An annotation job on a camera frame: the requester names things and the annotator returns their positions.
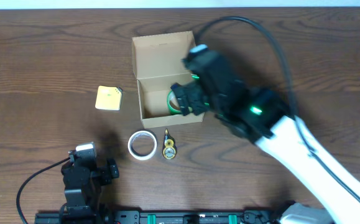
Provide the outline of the green tape roll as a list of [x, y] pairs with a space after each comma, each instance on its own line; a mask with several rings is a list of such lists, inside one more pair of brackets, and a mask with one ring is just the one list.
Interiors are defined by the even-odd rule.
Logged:
[[180, 107], [178, 105], [177, 99], [176, 99], [176, 97], [175, 97], [175, 95], [174, 95], [174, 93], [172, 91], [170, 91], [168, 96], [167, 96], [167, 106], [168, 106], [169, 111], [172, 114], [181, 114]]

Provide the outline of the brown cardboard box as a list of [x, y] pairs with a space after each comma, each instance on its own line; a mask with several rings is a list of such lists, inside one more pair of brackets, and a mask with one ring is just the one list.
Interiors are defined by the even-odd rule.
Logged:
[[204, 114], [171, 114], [167, 106], [170, 87], [174, 83], [185, 85], [193, 80], [182, 59], [194, 46], [191, 31], [132, 38], [132, 67], [137, 79], [143, 127], [149, 129], [203, 121]]

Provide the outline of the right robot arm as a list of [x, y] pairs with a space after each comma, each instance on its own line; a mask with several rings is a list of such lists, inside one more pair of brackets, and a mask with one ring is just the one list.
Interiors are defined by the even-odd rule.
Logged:
[[183, 59], [193, 81], [174, 84], [182, 115], [211, 111], [232, 134], [283, 164], [320, 201], [335, 223], [360, 223], [360, 182], [267, 88], [248, 88], [228, 61], [205, 45]]

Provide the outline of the yellow sticky note pad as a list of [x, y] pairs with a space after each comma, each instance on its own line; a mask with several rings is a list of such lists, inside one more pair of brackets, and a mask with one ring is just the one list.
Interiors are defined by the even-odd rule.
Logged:
[[99, 110], [119, 111], [121, 107], [122, 90], [115, 86], [99, 86], [95, 108]]

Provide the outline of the white tape roll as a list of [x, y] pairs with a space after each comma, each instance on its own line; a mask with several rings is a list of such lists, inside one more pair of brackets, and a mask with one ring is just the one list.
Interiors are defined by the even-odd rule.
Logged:
[[148, 161], [157, 152], [157, 138], [152, 131], [138, 130], [129, 136], [127, 151], [135, 161]]

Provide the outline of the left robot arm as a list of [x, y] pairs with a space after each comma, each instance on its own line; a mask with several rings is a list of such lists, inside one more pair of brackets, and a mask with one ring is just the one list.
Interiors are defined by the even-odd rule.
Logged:
[[116, 161], [107, 159], [105, 165], [99, 167], [93, 149], [73, 150], [69, 152], [69, 161], [62, 166], [61, 173], [67, 200], [65, 219], [94, 221], [100, 217], [101, 189], [119, 177]]

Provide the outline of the yellow correction tape dispenser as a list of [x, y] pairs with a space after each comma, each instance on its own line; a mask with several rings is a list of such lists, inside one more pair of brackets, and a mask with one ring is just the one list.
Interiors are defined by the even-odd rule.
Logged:
[[177, 148], [175, 146], [175, 140], [169, 134], [168, 129], [165, 130], [164, 146], [162, 149], [162, 155], [165, 159], [173, 159], [177, 155]]

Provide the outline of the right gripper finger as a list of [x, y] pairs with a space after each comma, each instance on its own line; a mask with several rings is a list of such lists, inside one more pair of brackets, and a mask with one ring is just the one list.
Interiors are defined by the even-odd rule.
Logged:
[[190, 104], [190, 97], [189, 97], [189, 93], [190, 93], [189, 86], [174, 83], [170, 88], [177, 99], [181, 114], [183, 116], [190, 114], [191, 113], [191, 104]]
[[193, 114], [202, 114], [210, 110], [208, 96], [197, 82], [191, 82], [188, 85], [188, 90], [190, 107], [192, 108]]

